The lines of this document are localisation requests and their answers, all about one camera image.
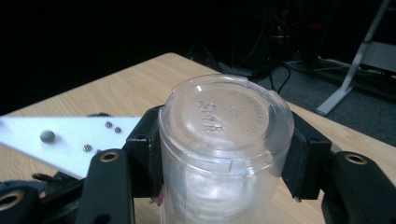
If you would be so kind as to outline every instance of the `screw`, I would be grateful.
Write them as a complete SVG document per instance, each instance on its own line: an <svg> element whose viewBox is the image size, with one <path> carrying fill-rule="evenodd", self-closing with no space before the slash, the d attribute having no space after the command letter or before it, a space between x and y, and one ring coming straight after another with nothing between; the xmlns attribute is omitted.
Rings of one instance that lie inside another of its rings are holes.
<svg viewBox="0 0 396 224"><path fill-rule="evenodd" d="M55 140L55 133L53 131L44 131L40 134L40 139L43 143L52 143Z"/></svg>
<svg viewBox="0 0 396 224"><path fill-rule="evenodd" d="M91 147L91 145L88 145L88 144L87 144L87 145L84 146L83 149L84 149L84 151L89 152L89 151L92 150L92 147Z"/></svg>
<svg viewBox="0 0 396 224"><path fill-rule="evenodd" d="M113 126L113 124L110 121L106 122L106 127L107 128L111 128L112 126Z"/></svg>

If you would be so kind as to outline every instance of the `white metal plate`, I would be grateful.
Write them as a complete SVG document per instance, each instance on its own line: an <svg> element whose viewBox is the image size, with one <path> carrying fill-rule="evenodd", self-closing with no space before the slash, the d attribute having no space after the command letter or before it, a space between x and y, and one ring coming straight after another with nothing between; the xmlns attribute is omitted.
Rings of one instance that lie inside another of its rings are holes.
<svg viewBox="0 0 396 224"><path fill-rule="evenodd" d="M96 150L122 148L125 140L140 118L9 118L0 117L0 144L43 162L53 168L84 178ZM46 130L55 133L55 141L44 143L40 134ZM83 150L84 145L92 150Z"/></svg>

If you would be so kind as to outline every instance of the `clear plastic container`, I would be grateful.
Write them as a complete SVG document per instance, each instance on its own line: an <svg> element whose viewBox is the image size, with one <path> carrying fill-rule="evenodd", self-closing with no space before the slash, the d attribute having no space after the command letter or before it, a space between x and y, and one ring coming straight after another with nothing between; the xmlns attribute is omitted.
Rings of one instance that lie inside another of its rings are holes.
<svg viewBox="0 0 396 224"><path fill-rule="evenodd" d="M265 222L294 125L279 95L241 77L197 77L173 89L159 123L162 223Z"/></svg>

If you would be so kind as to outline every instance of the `table surface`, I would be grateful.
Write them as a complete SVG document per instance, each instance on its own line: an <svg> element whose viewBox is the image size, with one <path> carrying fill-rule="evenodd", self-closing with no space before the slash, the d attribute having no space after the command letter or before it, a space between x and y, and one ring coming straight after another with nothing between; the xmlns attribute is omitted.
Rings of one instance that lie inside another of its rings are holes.
<svg viewBox="0 0 396 224"><path fill-rule="evenodd" d="M113 116L143 116L150 108L165 103L180 82L202 75L216 74L207 67L174 53L100 78L71 91L14 111L7 116L87 116L105 112ZM393 184L396 183L396 148L343 125L289 104L292 111L326 135L343 150L371 158ZM0 147L0 181L30 180L32 173L55 174L55 170ZM134 199L137 223L160 223L161 208L149 199ZM282 180L272 200L270 223L324 223L321 199L295 202Z"/></svg>

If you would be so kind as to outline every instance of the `plastic lid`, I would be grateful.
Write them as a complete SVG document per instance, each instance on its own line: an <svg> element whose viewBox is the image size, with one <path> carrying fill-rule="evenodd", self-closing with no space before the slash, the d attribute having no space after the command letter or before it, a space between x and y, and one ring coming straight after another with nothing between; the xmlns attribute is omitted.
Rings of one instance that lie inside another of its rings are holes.
<svg viewBox="0 0 396 224"><path fill-rule="evenodd" d="M206 170L269 165L289 149L293 130L290 109L274 91L230 75L179 84L159 117L167 148Z"/></svg>

